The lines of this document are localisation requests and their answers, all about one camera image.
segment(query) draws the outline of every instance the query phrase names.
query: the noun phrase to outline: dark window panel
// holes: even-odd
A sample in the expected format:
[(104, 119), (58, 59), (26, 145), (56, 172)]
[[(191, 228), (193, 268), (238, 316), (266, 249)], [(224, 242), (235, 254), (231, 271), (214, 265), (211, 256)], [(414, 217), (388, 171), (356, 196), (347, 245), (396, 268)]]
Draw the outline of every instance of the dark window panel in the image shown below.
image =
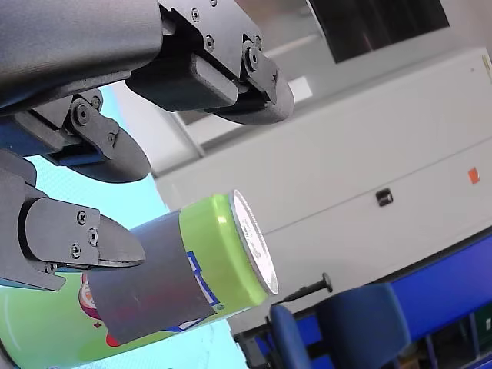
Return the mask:
[(336, 62), (449, 27), (439, 0), (310, 0)]

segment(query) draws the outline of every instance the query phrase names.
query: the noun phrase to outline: blue chair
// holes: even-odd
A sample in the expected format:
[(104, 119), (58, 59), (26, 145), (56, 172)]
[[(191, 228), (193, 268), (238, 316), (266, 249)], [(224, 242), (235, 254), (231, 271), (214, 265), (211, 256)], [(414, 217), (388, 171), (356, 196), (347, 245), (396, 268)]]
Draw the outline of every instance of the blue chair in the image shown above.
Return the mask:
[(389, 284), (345, 291), (322, 301), (315, 311), (336, 369), (380, 369), (411, 343)]
[[(336, 369), (380, 369), (411, 343), (400, 303), (389, 284), (342, 292), (316, 305), (315, 311)], [(311, 369), (311, 359), (292, 313), (282, 305), (274, 305), (270, 316), (283, 367)]]

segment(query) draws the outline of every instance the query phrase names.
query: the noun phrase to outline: screw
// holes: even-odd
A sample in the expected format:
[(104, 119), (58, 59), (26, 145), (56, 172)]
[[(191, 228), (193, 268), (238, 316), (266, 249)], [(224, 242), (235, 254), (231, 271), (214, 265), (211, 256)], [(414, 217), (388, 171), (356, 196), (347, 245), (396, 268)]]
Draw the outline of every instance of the screw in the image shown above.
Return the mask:
[(76, 109), (76, 120), (79, 125), (86, 125), (87, 122), (89, 121), (89, 118), (91, 116), (91, 113), (89, 112), (89, 109), (86, 104), (80, 104)]
[(101, 99), (98, 96), (94, 96), (91, 100), (91, 105), (94, 108), (99, 109), (99, 107), (101, 106)]
[(95, 246), (98, 244), (99, 234), (97, 228), (89, 229), (89, 244)]
[(80, 225), (84, 225), (85, 224), (85, 211), (83, 210), (80, 210), (78, 213), (77, 213), (77, 222), (80, 224)]
[(258, 50), (261, 50), (261, 48), (263, 47), (263, 41), (261, 40), (260, 36), (256, 36), (256, 39), (254, 40), (254, 44), (256, 45)]
[(248, 48), (246, 50), (246, 56), (248, 57), (248, 66), (252, 71), (256, 71), (258, 69), (258, 49), (257, 48)]
[(193, 19), (193, 22), (199, 22), (200, 21), (200, 12), (198, 9), (193, 8), (191, 10), (191, 18)]
[(215, 40), (212, 36), (207, 35), (205, 39), (205, 47), (208, 50), (208, 52), (213, 52), (215, 48)]
[(71, 247), (71, 256), (72, 256), (74, 259), (78, 259), (78, 258), (80, 258), (80, 253), (81, 253), (81, 249), (80, 249), (80, 247), (78, 246), (78, 244), (74, 244), (74, 245)]
[(46, 265), (45, 265), (45, 271), (46, 271), (46, 273), (54, 274), (57, 269), (58, 269), (58, 265), (57, 264), (46, 263)]
[(111, 144), (111, 146), (115, 144), (115, 138), (116, 138), (116, 136), (114, 133), (110, 133), (108, 135), (108, 142)]

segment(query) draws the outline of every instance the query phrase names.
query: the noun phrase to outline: gray tape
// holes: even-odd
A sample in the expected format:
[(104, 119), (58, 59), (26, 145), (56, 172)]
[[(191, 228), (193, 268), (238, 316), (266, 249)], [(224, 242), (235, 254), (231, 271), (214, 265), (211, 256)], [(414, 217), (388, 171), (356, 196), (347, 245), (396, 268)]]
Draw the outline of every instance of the gray tape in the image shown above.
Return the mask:
[(178, 211), (131, 232), (142, 243), (145, 263), (88, 273), (98, 313), (119, 344), (215, 314), (188, 261)]

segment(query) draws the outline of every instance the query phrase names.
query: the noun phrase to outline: can lid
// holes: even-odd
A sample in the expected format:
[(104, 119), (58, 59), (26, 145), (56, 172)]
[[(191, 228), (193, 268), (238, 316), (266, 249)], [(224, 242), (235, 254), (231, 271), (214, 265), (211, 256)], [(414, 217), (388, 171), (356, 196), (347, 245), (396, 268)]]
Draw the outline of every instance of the can lid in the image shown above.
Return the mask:
[(234, 190), (229, 195), (229, 203), (239, 237), (258, 280), (269, 295), (278, 294), (274, 264), (248, 203), (238, 190)]

